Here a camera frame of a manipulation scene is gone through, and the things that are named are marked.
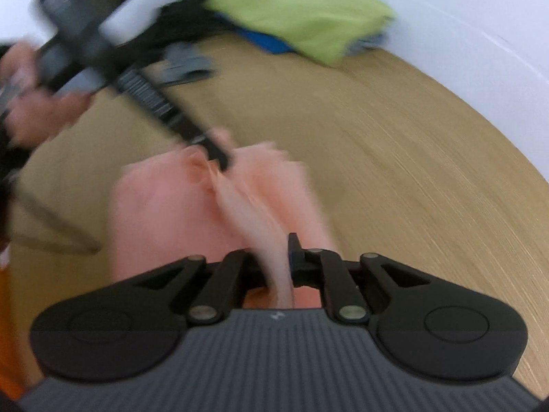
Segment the person's left hand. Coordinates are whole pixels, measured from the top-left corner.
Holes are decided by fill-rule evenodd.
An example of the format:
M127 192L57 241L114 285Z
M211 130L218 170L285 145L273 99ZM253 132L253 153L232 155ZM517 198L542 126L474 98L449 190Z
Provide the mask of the person's left hand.
M8 105L4 121L10 142L34 149L74 125L92 105L93 95L70 92L59 96L38 85L34 46L20 40L1 57L1 83L12 81L21 94Z

